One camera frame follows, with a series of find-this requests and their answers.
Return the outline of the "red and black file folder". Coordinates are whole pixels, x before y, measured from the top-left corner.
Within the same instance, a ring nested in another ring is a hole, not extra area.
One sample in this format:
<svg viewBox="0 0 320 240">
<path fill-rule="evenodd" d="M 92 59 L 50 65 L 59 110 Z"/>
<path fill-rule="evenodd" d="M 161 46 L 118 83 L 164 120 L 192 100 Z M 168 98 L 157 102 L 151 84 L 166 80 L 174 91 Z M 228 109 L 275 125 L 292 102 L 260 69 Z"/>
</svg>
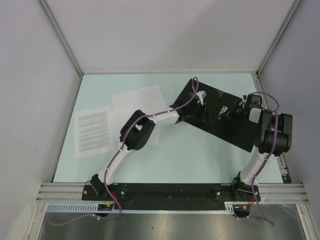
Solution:
<svg viewBox="0 0 320 240">
<path fill-rule="evenodd" d="M 233 124 L 230 120 L 219 120 L 219 114 L 223 107 L 230 108 L 236 101 L 242 99 L 238 96 L 223 92 L 204 83 L 198 84 L 199 91 L 205 91 L 204 103 L 210 115 L 210 122 L 184 121 L 198 129 L 212 134 L 242 150 L 251 152 L 254 147 L 257 124 L 249 120 L 241 120 Z"/>
</svg>

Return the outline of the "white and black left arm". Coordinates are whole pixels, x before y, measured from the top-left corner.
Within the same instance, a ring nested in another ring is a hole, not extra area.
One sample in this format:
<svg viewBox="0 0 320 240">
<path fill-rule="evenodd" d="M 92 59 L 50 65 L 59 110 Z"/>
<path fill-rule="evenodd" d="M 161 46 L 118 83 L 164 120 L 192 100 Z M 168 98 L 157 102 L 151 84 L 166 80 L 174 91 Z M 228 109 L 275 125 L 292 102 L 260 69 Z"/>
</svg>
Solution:
<svg viewBox="0 0 320 240">
<path fill-rule="evenodd" d="M 196 124 L 209 123 L 207 104 L 196 99 L 189 100 L 181 106 L 171 105 L 153 114 L 136 110 L 120 130 L 120 143 L 115 154 L 99 173 L 92 176 L 90 185 L 93 194 L 100 200 L 105 200 L 110 196 L 109 185 L 114 183 L 115 177 L 128 158 L 147 144 L 155 127 L 187 121 Z"/>
</svg>

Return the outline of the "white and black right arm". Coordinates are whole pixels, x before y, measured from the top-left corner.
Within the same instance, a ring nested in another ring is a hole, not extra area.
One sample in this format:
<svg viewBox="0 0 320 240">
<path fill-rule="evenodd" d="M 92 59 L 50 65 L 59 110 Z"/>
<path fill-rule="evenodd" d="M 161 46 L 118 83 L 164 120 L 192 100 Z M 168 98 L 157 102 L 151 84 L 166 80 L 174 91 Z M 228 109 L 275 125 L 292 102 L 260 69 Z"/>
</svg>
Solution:
<svg viewBox="0 0 320 240">
<path fill-rule="evenodd" d="M 291 148 L 293 116 L 264 108 L 259 95 L 249 94 L 242 101 L 223 106 L 217 119 L 232 124 L 244 120 L 256 125 L 256 130 L 251 134 L 254 153 L 247 165 L 233 178 L 228 191 L 237 201 L 250 198 L 257 200 L 261 173 Z"/>
</svg>

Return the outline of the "blank white paper upper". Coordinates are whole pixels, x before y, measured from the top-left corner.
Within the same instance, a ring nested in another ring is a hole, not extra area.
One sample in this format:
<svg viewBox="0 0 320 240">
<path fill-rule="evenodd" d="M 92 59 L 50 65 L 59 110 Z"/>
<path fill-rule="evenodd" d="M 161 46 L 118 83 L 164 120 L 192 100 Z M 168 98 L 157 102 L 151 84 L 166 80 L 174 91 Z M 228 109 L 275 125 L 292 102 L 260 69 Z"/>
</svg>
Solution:
<svg viewBox="0 0 320 240">
<path fill-rule="evenodd" d="M 158 85 L 139 88 L 112 96 L 113 107 L 122 110 L 160 112 L 167 108 Z"/>
</svg>

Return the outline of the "blank white paper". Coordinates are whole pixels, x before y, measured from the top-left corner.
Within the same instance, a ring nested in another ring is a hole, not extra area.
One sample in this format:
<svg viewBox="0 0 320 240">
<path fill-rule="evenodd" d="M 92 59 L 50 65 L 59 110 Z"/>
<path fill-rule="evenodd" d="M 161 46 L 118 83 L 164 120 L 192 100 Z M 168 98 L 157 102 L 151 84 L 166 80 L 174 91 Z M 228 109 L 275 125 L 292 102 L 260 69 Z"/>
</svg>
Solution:
<svg viewBox="0 0 320 240">
<path fill-rule="evenodd" d="M 113 108 L 111 111 L 111 123 L 113 130 L 114 140 L 119 142 L 121 136 L 121 129 L 125 123 L 129 120 L 135 110 L 133 109 L 121 109 Z M 147 144 L 148 145 L 159 145 L 161 128 L 158 126 L 154 127 L 152 134 L 150 135 Z"/>
<path fill-rule="evenodd" d="M 160 112 L 167 108 L 158 85 L 139 88 L 112 96 L 113 107 L 122 110 Z"/>
</svg>

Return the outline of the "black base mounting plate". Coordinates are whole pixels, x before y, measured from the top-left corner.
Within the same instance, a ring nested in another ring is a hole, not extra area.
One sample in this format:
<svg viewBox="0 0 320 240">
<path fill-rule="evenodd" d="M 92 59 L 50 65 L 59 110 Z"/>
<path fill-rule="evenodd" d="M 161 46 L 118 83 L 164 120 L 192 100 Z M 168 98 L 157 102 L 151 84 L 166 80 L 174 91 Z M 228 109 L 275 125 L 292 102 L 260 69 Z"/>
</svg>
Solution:
<svg viewBox="0 0 320 240">
<path fill-rule="evenodd" d="M 261 200 L 259 189 L 215 183 L 115 183 L 108 187 L 124 211 L 217 211 L 226 202 Z"/>
</svg>

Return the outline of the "blank white paper lower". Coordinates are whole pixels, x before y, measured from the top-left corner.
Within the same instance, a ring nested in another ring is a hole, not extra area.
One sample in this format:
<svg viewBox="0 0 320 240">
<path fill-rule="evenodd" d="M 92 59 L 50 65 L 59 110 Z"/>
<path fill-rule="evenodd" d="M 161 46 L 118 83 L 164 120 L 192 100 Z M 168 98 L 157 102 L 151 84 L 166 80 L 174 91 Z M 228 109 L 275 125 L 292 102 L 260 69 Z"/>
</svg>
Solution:
<svg viewBox="0 0 320 240">
<path fill-rule="evenodd" d="M 121 109 L 113 108 L 111 111 L 111 123 L 113 130 L 114 140 L 119 142 L 121 136 L 121 129 L 125 123 L 129 120 L 135 110 L 133 109 Z M 152 134 L 150 135 L 147 144 L 148 145 L 159 145 L 161 128 L 158 126 L 154 127 Z"/>
</svg>

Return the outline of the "printed text paper sheet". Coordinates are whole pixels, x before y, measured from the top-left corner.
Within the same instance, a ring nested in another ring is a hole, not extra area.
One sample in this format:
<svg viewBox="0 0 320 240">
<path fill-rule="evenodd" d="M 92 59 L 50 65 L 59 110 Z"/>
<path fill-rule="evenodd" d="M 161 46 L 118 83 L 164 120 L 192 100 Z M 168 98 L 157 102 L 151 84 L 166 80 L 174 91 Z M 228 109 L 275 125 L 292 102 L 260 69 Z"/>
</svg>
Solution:
<svg viewBox="0 0 320 240">
<path fill-rule="evenodd" d="M 77 111 L 74 117 L 74 157 L 91 157 L 115 150 L 109 105 Z"/>
</svg>

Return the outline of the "aluminium right side rail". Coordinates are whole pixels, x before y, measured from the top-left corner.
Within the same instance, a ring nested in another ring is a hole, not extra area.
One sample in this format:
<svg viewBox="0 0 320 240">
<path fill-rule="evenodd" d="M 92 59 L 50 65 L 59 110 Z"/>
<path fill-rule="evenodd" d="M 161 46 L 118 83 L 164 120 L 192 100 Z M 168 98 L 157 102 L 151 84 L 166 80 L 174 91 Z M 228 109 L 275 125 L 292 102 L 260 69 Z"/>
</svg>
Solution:
<svg viewBox="0 0 320 240">
<path fill-rule="evenodd" d="M 262 86 L 260 76 L 256 72 L 252 73 L 251 76 L 253 79 L 255 89 L 258 92 L 265 92 L 265 90 Z M 264 106 L 269 108 L 271 106 L 272 101 L 273 101 L 271 99 L 271 97 L 266 96 L 266 95 L 262 95 L 262 99 L 263 99 L 262 102 L 263 102 Z M 290 171 L 288 168 L 286 156 L 282 153 L 280 156 L 277 157 L 276 160 L 277 160 L 277 163 L 279 166 L 279 170 L 280 170 L 280 174 L 281 174 L 283 183 L 284 184 L 292 184 L 293 182 L 292 182 L 292 178 L 291 178 Z"/>
</svg>

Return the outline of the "aluminium front frame rail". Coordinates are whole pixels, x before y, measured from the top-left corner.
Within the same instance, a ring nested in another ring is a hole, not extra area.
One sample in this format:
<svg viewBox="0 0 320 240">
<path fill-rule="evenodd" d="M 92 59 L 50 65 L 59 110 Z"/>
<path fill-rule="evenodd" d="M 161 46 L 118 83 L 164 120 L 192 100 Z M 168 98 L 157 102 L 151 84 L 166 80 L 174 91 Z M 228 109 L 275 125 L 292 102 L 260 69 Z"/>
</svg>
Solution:
<svg viewBox="0 0 320 240">
<path fill-rule="evenodd" d="M 36 199 L 43 202 L 80 202 L 86 186 L 85 183 L 42 183 Z M 258 190 L 262 202 L 266 204 L 309 203 L 302 183 L 261 183 Z"/>
</svg>

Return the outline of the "aluminium right corner post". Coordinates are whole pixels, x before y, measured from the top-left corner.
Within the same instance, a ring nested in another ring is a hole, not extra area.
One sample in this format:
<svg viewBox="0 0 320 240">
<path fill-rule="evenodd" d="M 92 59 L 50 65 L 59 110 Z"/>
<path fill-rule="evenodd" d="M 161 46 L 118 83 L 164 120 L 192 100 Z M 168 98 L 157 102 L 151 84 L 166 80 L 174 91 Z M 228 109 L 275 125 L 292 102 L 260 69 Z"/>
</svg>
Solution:
<svg viewBox="0 0 320 240">
<path fill-rule="evenodd" d="M 280 41 L 282 40 L 284 34 L 286 33 L 286 30 L 288 29 L 291 21 L 293 20 L 296 12 L 298 11 L 300 5 L 302 4 L 302 0 L 294 0 L 293 3 L 291 4 L 284 20 L 282 21 L 275 37 L 273 38 L 271 45 L 269 46 L 266 54 L 264 55 L 259 67 L 257 68 L 255 74 L 257 77 L 260 77 L 260 75 L 262 74 L 264 68 L 266 67 L 269 59 L 271 58 L 271 56 L 273 55 L 276 47 L 278 46 L 278 44 L 280 43 Z"/>
</svg>

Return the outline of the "aluminium corner post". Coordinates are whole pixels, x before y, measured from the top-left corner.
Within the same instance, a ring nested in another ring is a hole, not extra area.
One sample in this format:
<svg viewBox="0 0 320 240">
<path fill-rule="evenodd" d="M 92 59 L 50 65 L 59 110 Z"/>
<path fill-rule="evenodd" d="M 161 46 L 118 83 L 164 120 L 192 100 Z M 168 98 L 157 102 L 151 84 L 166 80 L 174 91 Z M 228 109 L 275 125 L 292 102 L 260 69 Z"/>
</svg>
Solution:
<svg viewBox="0 0 320 240">
<path fill-rule="evenodd" d="M 291 4 L 284 20 L 282 21 L 275 37 L 273 38 L 271 45 L 269 46 L 266 54 L 264 55 L 259 67 L 257 68 L 255 74 L 257 77 L 260 77 L 260 75 L 262 74 L 264 68 L 266 67 L 269 59 L 271 58 L 271 56 L 273 55 L 276 47 L 278 46 L 278 44 L 280 43 L 280 41 L 282 40 L 284 34 L 286 33 L 286 30 L 288 29 L 291 21 L 293 20 L 296 12 L 298 11 L 300 5 L 302 4 L 302 0 L 294 0 L 293 3 Z"/>
<path fill-rule="evenodd" d="M 80 67 L 80 64 L 78 63 L 76 56 L 74 52 L 72 51 L 72 48 L 70 44 L 67 41 L 67 38 L 65 37 L 49 3 L 47 0 L 37 0 L 37 3 L 42 10 L 45 18 L 47 19 L 53 33 L 55 34 L 57 40 L 59 41 L 60 46 L 62 47 L 63 51 L 65 52 L 68 60 L 70 61 L 72 67 L 76 71 L 77 75 L 82 78 L 84 73 Z"/>
</svg>

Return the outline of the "aluminium left corner post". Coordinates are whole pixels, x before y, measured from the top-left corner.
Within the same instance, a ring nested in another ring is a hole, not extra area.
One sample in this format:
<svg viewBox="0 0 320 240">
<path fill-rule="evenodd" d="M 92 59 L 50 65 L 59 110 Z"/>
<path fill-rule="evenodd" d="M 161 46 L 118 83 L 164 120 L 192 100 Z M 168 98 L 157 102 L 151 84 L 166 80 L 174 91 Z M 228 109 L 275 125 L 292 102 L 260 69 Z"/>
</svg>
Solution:
<svg viewBox="0 0 320 240">
<path fill-rule="evenodd" d="M 57 40 L 59 41 L 60 46 L 62 47 L 63 51 L 65 52 L 68 60 L 70 61 L 72 67 L 76 71 L 77 75 L 82 78 L 84 73 L 80 67 L 80 64 L 78 63 L 76 56 L 74 52 L 72 51 L 72 48 L 70 44 L 67 41 L 67 38 L 65 37 L 49 3 L 47 0 L 37 0 L 37 3 L 42 10 L 45 18 L 47 19 L 53 33 L 55 34 Z"/>
</svg>

